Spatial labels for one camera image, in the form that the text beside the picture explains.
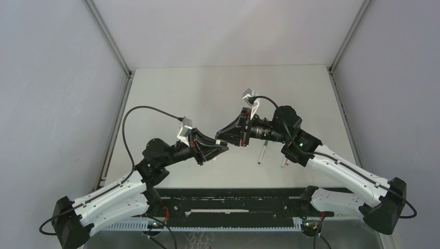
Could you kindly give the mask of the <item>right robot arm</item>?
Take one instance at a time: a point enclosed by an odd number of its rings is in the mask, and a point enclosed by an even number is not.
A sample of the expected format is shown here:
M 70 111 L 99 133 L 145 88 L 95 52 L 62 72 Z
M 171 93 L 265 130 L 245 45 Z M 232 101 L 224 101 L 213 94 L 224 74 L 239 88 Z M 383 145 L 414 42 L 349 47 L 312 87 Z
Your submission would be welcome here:
M 274 111 L 272 120 L 260 119 L 244 107 L 239 116 L 219 130 L 216 139 L 246 147 L 250 139 L 284 143 L 286 159 L 332 178 L 349 193 L 309 186 L 302 195 L 300 210 L 307 216 L 333 212 L 356 217 L 382 234 L 391 235 L 405 206 L 407 184 L 368 172 L 333 152 L 321 140 L 301 129 L 302 119 L 291 106 Z

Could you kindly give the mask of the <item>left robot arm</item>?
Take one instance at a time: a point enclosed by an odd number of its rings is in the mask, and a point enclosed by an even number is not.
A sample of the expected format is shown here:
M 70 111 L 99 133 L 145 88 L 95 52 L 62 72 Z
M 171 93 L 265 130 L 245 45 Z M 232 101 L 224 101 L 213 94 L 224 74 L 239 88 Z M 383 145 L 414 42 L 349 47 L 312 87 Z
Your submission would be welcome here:
M 110 185 L 71 200 L 60 198 L 51 225 L 62 248 L 79 248 L 107 226 L 135 215 L 156 216 L 162 210 L 161 196 L 154 188 L 168 175 L 167 166 L 194 158 L 199 165 L 228 150 L 226 142 L 190 130 L 186 142 L 169 145 L 150 140 L 143 159 L 132 172 Z

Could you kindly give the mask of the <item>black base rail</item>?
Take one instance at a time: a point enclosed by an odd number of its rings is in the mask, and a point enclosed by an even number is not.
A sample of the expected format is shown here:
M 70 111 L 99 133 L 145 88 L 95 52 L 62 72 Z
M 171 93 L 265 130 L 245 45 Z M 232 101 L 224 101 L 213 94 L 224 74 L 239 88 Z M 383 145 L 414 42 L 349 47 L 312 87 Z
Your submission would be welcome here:
M 171 228 L 292 228 L 322 214 L 301 199 L 305 188 L 157 188 L 161 202 L 148 215 Z

